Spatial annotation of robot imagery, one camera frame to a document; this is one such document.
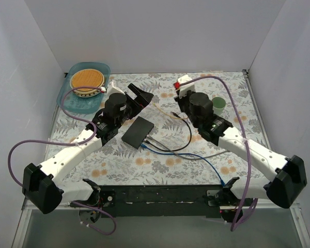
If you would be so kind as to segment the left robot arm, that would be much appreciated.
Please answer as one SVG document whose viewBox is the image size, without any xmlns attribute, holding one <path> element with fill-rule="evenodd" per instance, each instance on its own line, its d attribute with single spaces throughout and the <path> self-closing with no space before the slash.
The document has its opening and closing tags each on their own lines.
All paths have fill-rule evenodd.
<svg viewBox="0 0 310 248">
<path fill-rule="evenodd" d="M 110 82 L 104 108 L 96 112 L 92 121 L 66 148 L 39 165 L 29 164 L 24 169 L 23 194 L 44 214 L 61 203 L 75 201 L 96 206 L 100 187 L 89 179 L 66 184 L 63 179 L 85 158 L 101 149 L 118 134 L 123 123 L 137 116 L 153 99 L 134 84 L 128 88 L 136 95 L 131 98 Z"/>
</svg>

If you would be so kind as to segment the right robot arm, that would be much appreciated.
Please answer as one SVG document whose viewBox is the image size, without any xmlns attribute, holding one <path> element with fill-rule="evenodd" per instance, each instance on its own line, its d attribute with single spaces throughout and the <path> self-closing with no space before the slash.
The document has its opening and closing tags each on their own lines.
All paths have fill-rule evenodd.
<svg viewBox="0 0 310 248">
<path fill-rule="evenodd" d="M 240 158 L 251 159 L 251 165 L 266 178 L 250 183 L 248 198 L 269 199 L 288 209 L 307 185 L 304 161 L 297 155 L 288 158 L 251 140 L 244 139 L 231 122 L 214 114 L 212 101 L 205 93 L 178 90 L 175 101 L 199 135 Z"/>
</svg>

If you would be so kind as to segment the woven basket plate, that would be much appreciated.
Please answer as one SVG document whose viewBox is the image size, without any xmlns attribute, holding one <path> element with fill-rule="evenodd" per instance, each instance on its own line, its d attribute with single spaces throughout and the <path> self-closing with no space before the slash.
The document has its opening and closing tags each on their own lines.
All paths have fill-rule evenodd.
<svg viewBox="0 0 310 248">
<path fill-rule="evenodd" d="M 99 89 L 104 85 L 104 75 L 96 69 L 84 69 L 75 73 L 70 79 L 70 87 L 76 88 L 73 92 L 82 98 L 88 98 L 100 93 Z"/>
</svg>

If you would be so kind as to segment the floral table mat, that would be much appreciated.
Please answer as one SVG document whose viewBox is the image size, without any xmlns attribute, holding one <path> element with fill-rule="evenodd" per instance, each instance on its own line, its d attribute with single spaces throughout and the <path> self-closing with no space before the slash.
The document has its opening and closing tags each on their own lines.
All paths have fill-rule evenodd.
<svg viewBox="0 0 310 248">
<path fill-rule="evenodd" d="M 100 185 L 220 184 L 233 177 L 260 178 L 261 172 L 248 170 L 243 159 L 202 139 L 190 123 L 170 118 L 170 113 L 180 111 L 173 89 L 179 77 L 178 73 L 113 74 L 111 79 L 122 90 L 133 83 L 154 95 L 140 114 L 154 124 L 152 140 L 139 149 L 124 143 L 121 137 L 132 125 L 128 120 L 112 140 L 83 160 L 65 181 L 88 178 Z M 199 72 L 190 73 L 190 77 L 197 79 L 198 92 L 226 101 L 222 112 L 225 119 L 244 128 L 248 138 L 268 144 L 244 73 Z"/>
</svg>

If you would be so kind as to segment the green cup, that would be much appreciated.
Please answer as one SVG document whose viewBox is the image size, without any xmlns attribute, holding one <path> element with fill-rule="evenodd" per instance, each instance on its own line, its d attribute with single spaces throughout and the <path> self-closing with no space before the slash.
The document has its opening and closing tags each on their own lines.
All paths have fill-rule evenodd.
<svg viewBox="0 0 310 248">
<path fill-rule="evenodd" d="M 213 112 L 216 115 L 221 115 L 226 106 L 226 101 L 221 97 L 214 97 L 212 99 L 212 104 L 213 104 Z"/>
</svg>

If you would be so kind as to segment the black network switch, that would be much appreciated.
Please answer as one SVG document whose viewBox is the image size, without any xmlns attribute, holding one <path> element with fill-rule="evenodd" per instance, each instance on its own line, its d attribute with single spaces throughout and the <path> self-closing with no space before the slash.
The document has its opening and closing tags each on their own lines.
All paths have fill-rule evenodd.
<svg viewBox="0 0 310 248">
<path fill-rule="evenodd" d="M 154 124 L 142 117 L 137 117 L 133 124 L 128 128 L 125 134 L 122 136 L 122 141 L 132 146 L 135 149 L 139 149 L 143 140 L 154 128 Z"/>
</svg>

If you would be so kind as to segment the aluminium frame rail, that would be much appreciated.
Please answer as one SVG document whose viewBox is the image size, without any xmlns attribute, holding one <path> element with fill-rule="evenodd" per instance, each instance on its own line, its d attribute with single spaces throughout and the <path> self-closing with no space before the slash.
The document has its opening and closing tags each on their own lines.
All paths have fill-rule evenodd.
<svg viewBox="0 0 310 248">
<path fill-rule="evenodd" d="M 27 202 L 13 247 L 310 247 L 298 204 L 282 209 L 260 200 L 253 215 L 235 231 L 225 219 L 206 216 L 102 217 L 87 227 L 94 214 L 85 208 L 59 205 L 42 214 Z"/>
</svg>

